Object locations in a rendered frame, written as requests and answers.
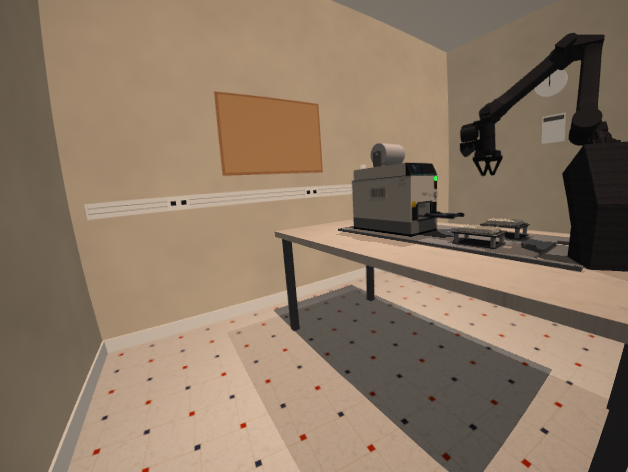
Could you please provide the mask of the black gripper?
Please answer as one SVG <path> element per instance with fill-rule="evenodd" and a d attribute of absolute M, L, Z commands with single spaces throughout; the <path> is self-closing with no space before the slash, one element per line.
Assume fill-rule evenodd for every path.
<path fill-rule="evenodd" d="M 476 167 L 478 168 L 481 176 L 485 176 L 487 173 L 487 170 L 489 170 L 490 175 L 495 175 L 497 168 L 499 166 L 499 164 L 501 163 L 502 159 L 503 159 L 503 155 L 501 155 L 500 150 L 495 150 L 496 149 L 496 145 L 495 145 L 495 137 L 489 137 L 489 139 L 487 139 L 487 137 L 485 138 L 481 138 L 484 139 L 484 146 L 485 146 L 485 150 L 484 151 L 478 151 L 475 152 L 474 157 L 473 157 L 473 162 L 475 163 Z M 490 150 L 492 149 L 492 150 Z M 492 154 L 486 154 L 486 153 L 492 153 Z M 485 155 L 485 156 L 482 156 Z M 492 156 L 491 156 L 492 155 Z M 488 157 L 486 157 L 488 156 Z M 496 157 L 496 158 L 493 158 Z M 479 165 L 479 161 L 485 161 L 486 165 L 485 165 L 485 169 L 484 172 L 482 171 L 480 165 Z M 490 162 L 492 161 L 497 161 L 496 166 L 494 168 L 494 171 L 492 172 Z"/>

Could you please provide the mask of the beige cylinder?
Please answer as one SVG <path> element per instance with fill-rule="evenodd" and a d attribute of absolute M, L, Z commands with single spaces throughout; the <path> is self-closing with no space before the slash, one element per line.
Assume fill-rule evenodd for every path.
<path fill-rule="evenodd" d="M 373 152 L 382 151 L 382 166 L 390 164 L 400 164 L 404 161 L 405 150 L 401 145 L 375 144 L 371 150 L 371 161 L 373 162 Z"/>

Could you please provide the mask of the white multiwell plate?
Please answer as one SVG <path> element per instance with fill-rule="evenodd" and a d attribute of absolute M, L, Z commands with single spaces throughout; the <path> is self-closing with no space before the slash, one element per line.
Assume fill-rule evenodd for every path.
<path fill-rule="evenodd" d="M 499 219 L 499 218 L 493 218 L 493 219 L 489 219 L 486 220 L 487 223 L 490 224 L 496 224 L 496 225 L 509 225 L 511 226 L 513 225 L 522 225 L 524 222 L 523 220 L 514 220 L 514 219 Z"/>
<path fill-rule="evenodd" d="M 478 226 L 478 227 L 476 227 L 476 226 Z M 473 233 L 483 233 L 483 234 L 488 234 L 488 231 L 489 231 L 490 234 L 493 234 L 494 231 L 497 233 L 497 232 L 499 232 L 499 229 L 500 229 L 500 227 L 493 227 L 493 226 L 483 226 L 482 227 L 480 225 L 475 225 L 475 226 L 474 225 L 470 225 L 469 227 L 471 227 L 471 228 L 467 228 L 467 227 L 468 227 L 468 225 L 461 226 L 461 227 L 459 227 L 458 231 L 460 231 L 460 229 L 462 229 L 463 232 L 473 232 Z M 490 227 L 490 228 L 488 228 L 488 227 Z"/>

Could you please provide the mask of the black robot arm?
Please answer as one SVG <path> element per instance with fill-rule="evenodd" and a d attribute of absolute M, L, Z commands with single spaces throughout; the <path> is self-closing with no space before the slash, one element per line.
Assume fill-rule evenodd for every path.
<path fill-rule="evenodd" d="M 621 142 L 621 140 L 612 138 L 608 132 L 607 122 L 602 122 L 602 112 L 598 110 L 604 38 L 605 35 L 577 35 L 576 33 L 570 33 L 563 37 L 555 44 L 555 49 L 540 64 L 503 95 L 486 104 L 479 111 L 480 120 L 461 127 L 461 154 L 467 157 L 471 154 L 470 152 L 484 151 L 484 139 L 481 138 L 495 137 L 495 123 L 511 107 L 556 70 L 564 70 L 573 61 L 578 60 L 581 60 L 578 99 L 576 113 L 572 117 L 572 129 L 570 128 L 569 131 L 570 142 L 578 146 Z M 476 140 L 478 137 L 480 139 Z"/>

